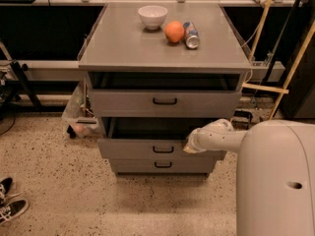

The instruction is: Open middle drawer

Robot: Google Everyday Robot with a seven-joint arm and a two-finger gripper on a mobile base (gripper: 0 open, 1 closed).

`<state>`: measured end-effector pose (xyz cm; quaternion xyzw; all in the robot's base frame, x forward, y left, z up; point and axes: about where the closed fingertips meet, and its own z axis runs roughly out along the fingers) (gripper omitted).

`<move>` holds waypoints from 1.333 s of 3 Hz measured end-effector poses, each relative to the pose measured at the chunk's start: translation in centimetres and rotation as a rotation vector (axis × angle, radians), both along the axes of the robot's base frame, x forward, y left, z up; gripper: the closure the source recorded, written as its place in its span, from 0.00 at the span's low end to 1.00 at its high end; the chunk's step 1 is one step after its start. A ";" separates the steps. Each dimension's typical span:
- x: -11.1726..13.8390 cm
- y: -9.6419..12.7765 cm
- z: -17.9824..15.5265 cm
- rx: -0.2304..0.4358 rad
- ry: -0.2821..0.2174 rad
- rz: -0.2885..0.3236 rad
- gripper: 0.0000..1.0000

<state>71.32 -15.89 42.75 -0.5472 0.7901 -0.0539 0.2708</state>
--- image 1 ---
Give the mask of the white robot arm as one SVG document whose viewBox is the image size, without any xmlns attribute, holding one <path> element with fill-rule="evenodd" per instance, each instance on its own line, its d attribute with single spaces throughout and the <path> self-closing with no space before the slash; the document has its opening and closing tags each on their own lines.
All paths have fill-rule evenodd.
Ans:
<svg viewBox="0 0 315 236">
<path fill-rule="evenodd" d="M 237 236 L 315 236 L 314 124 L 269 120 L 236 131 L 219 119 L 193 130 L 184 150 L 237 154 Z"/>
</svg>

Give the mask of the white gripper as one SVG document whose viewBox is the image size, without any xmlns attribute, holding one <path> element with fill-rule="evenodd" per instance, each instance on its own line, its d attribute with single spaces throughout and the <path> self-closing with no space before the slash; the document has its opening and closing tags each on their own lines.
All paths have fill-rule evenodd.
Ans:
<svg viewBox="0 0 315 236">
<path fill-rule="evenodd" d="M 183 147 L 183 150 L 187 153 L 199 153 L 203 152 L 204 149 L 200 146 L 199 138 L 200 128 L 193 130 L 187 137 L 187 144 Z"/>
</svg>

